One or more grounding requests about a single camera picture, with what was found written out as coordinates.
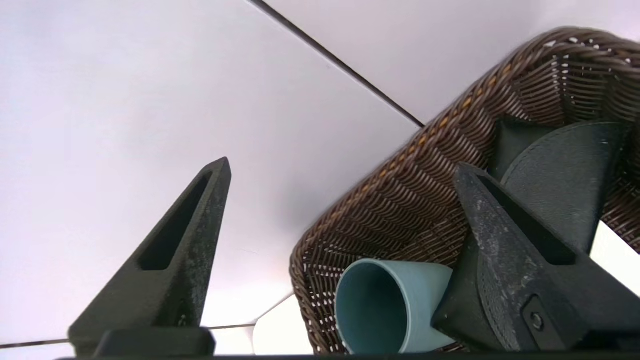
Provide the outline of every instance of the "blue cup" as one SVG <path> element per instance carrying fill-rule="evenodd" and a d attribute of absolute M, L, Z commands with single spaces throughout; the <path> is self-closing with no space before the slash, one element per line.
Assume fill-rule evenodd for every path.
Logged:
<path fill-rule="evenodd" d="M 432 263 L 361 259 L 335 296 L 338 332 L 352 354 L 428 352 L 454 341 L 431 327 L 452 270 Z"/>

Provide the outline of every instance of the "brown wicker basket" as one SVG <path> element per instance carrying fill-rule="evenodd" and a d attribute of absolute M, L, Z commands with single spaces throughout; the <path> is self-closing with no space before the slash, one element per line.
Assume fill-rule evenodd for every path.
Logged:
<path fill-rule="evenodd" d="M 558 127 L 602 118 L 635 122 L 640 45 L 593 29 L 540 35 L 476 81 L 327 211 L 291 255 L 294 292 L 317 353 L 346 352 L 333 300 L 352 262 L 366 257 L 455 264 L 468 225 L 452 175 L 460 161 L 486 167 L 494 120 L 503 114 Z M 640 122 L 632 137 L 602 219 L 640 252 Z"/>

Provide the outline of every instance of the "screw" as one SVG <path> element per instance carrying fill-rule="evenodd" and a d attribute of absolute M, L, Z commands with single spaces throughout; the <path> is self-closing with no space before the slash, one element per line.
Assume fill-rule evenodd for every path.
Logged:
<path fill-rule="evenodd" d="M 531 313 L 531 321 L 533 322 L 533 328 L 537 331 L 542 331 L 545 328 L 545 322 L 542 321 L 542 316 L 539 313 Z"/>

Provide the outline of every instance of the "black strip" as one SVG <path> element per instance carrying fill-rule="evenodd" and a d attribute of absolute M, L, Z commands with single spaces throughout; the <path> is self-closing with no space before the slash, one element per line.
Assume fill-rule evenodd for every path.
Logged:
<path fill-rule="evenodd" d="M 223 329 L 236 329 L 238 327 L 253 327 L 254 323 L 248 323 L 244 325 L 229 325 L 229 326 L 214 326 L 214 327 L 206 327 L 207 330 L 223 330 Z M 4 348 L 15 348 L 15 347 L 37 347 L 40 345 L 53 345 L 53 344 L 64 344 L 68 343 L 68 339 L 60 339 L 60 340 L 44 340 L 44 341 L 32 341 L 30 343 L 16 343 L 16 344 L 4 344 L 0 345 L 0 349 Z"/>
<path fill-rule="evenodd" d="M 404 108 L 402 108 L 400 105 L 398 105 L 398 103 L 396 103 L 389 96 L 387 96 L 385 93 L 380 91 L 379 88 L 376 88 L 372 83 L 368 82 L 368 80 L 366 80 L 360 74 L 355 72 L 351 67 L 349 67 L 349 65 L 345 64 L 342 60 L 338 59 L 338 57 L 336 57 L 336 55 L 334 55 L 331 52 L 329 52 L 329 50 L 324 48 L 324 46 L 320 45 L 317 41 L 315 41 L 312 37 L 307 35 L 299 27 L 295 26 L 291 21 L 287 20 L 284 16 L 282 16 L 280 13 L 278 13 L 276 10 L 274 10 L 272 7 L 270 7 L 267 3 L 264 2 L 264 0 L 249 0 L 249 2 L 254 4 L 257 8 L 261 9 L 262 11 L 264 11 L 267 15 L 271 16 L 274 20 L 276 20 L 277 22 L 282 24 L 282 26 L 284 26 L 285 28 L 289 29 L 292 33 L 294 33 L 300 39 L 302 39 L 302 41 L 306 42 L 307 45 L 309 45 L 310 47 L 313 47 L 315 50 L 320 52 L 329 61 L 334 63 L 340 69 L 344 70 L 347 74 L 351 75 L 354 79 L 356 79 L 356 81 L 358 81 L 364 87 L 366 87 L 367 89 L 372 91 L 380 99 L 382 99 L 389 106 L 391 106 L 392 108 L 396 109 L 399 113 L 401 113 L 402 115 L 407 117 L 414 124 L 416 124 L 419 127 L 424 127 L 424 124 L 421 123 L 420 120 L 416 119 L 416 117 L 411 115 L 409 113 L 409 111 L 406 111 Z"/>
<path fill-rule="evenodd" d="M 68 343 L 68 342 L 69 342 L 68 339 L 32 341 L 30 343 L 18 343 L 18 344 L 0 345 L 0 349 L 2 349 L 2 348 L 14 348 L 14 347 L 36 347 L 36 346 L 39 346 L 39 345 L 64 344 L 64 343 Z"/>

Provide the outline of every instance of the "white surface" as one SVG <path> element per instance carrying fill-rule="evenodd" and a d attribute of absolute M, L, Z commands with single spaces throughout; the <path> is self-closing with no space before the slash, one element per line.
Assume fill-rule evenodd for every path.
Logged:
<path fill-rule="evenodd" d="M 294 295 L 258 320 L 253 330 L 253 349 L 256 355 L 313 355 Z"/>
<path fill-rule="evenodd" d="M 202 325 L 253 323 L 417 130 L 244 1 L 0 3 L 0 344 L 66 337 L 196 173 L 233 173 Z"/>
<path fill-rule="evenodd" d="M 640 274 L 640 255 L 602 221 L 598 224 L 589 256 L 640 297 L 640 279 L 637 276 Z"/>
<path fill-rule="evenodd" d="M 253 355 L 253 326 L 212 330 L 216 339 L 214 355 Z"/>
<path fill-rule="evenodd" d="M 75 356 L 70 343 L 0 349 L 0 360 L 57 360 Z"/>
<path fill-rule="evenodd" d="M 640 39 L 636 0 L 266 0 L 427 123 L 520 44 L 565 25 Z"/>

